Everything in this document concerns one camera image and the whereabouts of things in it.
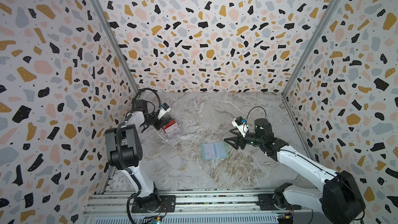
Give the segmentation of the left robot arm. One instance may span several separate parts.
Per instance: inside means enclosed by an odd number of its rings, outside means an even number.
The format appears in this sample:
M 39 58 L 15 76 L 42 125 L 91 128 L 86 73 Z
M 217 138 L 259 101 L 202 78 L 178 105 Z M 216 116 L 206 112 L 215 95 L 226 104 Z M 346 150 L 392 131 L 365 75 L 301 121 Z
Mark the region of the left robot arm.
M 110 166 L 127 176 L 135 192 L 128 198 L 127 212 L 154 213 L 166 212 L 167 203 L 163 202 L 155 183 L 140 165 L 143 148 L 139 129 L 150 119 L 147 101 L 138 100 L 131 113 L 116 128 L 105 132 L 107 160 Z

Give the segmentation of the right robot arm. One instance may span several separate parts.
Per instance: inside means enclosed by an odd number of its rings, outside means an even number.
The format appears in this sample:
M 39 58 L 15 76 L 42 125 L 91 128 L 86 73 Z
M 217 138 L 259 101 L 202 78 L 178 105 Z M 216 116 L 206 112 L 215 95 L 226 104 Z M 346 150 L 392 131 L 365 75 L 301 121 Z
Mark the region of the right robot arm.
M 293 169 L 310 181 L 313 189 L 284 183 L 275 189 L 273 202 L 277 209 L 301 206 L 323 214 L 334 224 L 350 224 L 365 215 L 365 203 L 354 177 L 347 171 L 335 171 L 301 154 L 287 142 L 274 136 L 271 123 L 265 118 L 255 120 L 255 131 L 250 132 L 247 121 L 237 117 L 232 121 L 231 138 L 224 142 L 234 149 L 247 145 L 258 147 L 272 158 Z

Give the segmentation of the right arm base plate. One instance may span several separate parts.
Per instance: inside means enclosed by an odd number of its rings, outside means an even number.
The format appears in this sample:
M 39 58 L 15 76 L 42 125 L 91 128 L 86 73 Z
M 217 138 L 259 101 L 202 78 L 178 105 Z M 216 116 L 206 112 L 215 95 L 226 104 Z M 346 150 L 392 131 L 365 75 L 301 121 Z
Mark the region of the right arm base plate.
M 279 210 L 279 211 L 291 211 L 301 210 L 302 207 L 299 205 L 291 205 L 287 202 L 281 194 L 258 194 L 257 205 L 262 211 Z

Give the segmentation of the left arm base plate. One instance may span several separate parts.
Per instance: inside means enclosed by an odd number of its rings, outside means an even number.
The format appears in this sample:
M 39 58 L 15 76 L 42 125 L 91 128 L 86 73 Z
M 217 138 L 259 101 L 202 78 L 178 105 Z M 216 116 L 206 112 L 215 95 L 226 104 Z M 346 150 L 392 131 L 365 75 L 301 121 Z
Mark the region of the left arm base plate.
M 173 213 L 176 207 L 175 195 L 147 196 L 135 199 L 131 204 L 131 213 L 159 214 Z

